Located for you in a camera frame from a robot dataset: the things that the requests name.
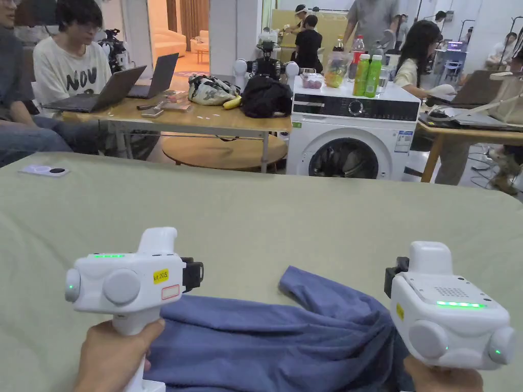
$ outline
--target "laptop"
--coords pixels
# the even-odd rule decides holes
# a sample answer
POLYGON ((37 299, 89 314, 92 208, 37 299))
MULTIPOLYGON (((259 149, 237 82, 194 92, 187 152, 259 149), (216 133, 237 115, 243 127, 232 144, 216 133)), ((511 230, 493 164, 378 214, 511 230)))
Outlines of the laptop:
POLYGON ((501 80, 490 80, 490 75, 499 71, 479 70, 467 79, 456 95, 430 94, 437 101, 455 108, 472 109, 491 103, 501 88, 501 80))
POLYGON ((42 107, 80 113, 91 113, 105 109, 122 101, 146 68, 143 65, 130 70, 115 72, 100 94, 78 94, 74 97, 42 105, 42 107))
POLYGON ((174 68, 178 62, 178 53, 168 54, 158 57, 156 68, 154 69, 153 80, 150 86, 135 85, 127 94, 129 98, 150 99, 159 93, 169 90, 173 80, 174 68))

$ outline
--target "man in white t-shirt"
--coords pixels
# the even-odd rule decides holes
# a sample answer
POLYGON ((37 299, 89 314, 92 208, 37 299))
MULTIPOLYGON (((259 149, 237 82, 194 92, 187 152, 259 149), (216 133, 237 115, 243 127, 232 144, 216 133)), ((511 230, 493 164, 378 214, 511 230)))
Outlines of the man in white t-shirt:
POLYGON ((60 33, 35 48, 37 100, 55 102, 77 94, 99 94, 111 77, 107 55, 93 42, 103 24, 95 0, 58 0, 60 33))

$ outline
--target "yellow label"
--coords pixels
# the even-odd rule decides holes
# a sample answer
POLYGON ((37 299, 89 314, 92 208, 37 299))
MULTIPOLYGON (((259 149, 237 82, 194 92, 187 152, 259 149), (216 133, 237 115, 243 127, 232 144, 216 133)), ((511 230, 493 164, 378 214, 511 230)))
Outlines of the yellow label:
POLYGON ((161 271, 156 271, 153 274, 153 278, 154 278, 154 284, 167 282, 169 280, 169 270, 165 269, 165 270, 161 270, 161 271))
POLYGON ((403 311, 403 308, 401 307, 400 304, 396 305, 396 313, 397 313, 398 317, 400 318, 400 320, 403 321, 403 319, 405 318, 405 312, 403 311))

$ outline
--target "banana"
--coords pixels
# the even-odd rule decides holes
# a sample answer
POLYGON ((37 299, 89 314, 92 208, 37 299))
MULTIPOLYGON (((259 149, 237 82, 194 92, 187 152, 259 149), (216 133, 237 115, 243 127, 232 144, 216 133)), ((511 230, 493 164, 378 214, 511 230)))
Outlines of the banana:
POLYGON ((236 95, 236 98, 231 99, 230 101, 227 101, 223 104, 223 107, 227 110, 231 110, 234 108, 237 108, 242 103, 242 97, 240 95, 236 95))

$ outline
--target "hand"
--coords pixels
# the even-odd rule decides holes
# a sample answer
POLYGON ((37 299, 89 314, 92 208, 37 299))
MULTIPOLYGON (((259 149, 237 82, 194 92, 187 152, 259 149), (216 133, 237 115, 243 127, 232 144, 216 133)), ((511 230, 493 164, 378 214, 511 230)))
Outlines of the hand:
MULTIPOLYGON (((164 327, 160 319, 134 336, 120 335, 110 321, 89 328, 74 392, 121 392, 164 327)), ((145 361, 145 369, 150 367, 145 361)))
POLYGON ((483 379, 475 370, 431 368, 413 356, 404 364, 416 392, 483 392, 483 379))

